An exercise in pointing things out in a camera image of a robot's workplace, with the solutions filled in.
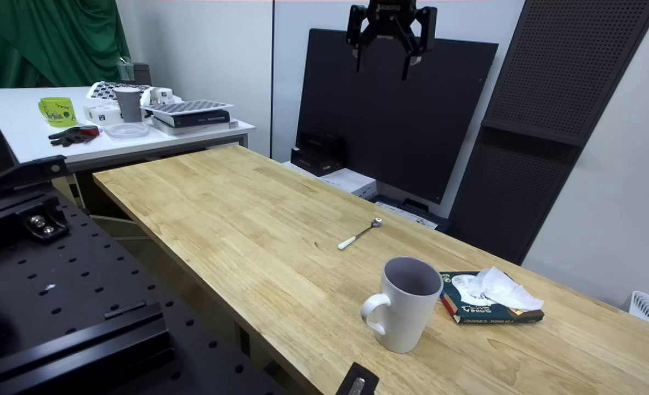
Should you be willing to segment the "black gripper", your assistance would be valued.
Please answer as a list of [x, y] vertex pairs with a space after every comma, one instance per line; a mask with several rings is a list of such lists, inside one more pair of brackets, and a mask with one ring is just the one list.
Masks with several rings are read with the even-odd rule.
[[369, 0], [348, 10], [347, 42], [352, 47], [354, 71], [362, 71], [365, 47], [380, 38], [397, 38], [406, 52], [400, 78], [416, 66], [433, 39], [437, 10], [416, 0]]

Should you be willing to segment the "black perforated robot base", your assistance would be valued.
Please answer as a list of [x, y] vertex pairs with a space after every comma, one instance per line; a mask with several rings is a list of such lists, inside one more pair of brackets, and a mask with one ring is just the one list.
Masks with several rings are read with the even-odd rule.
[[0, 172], [0, 395], [285, 395], [53, 190]]

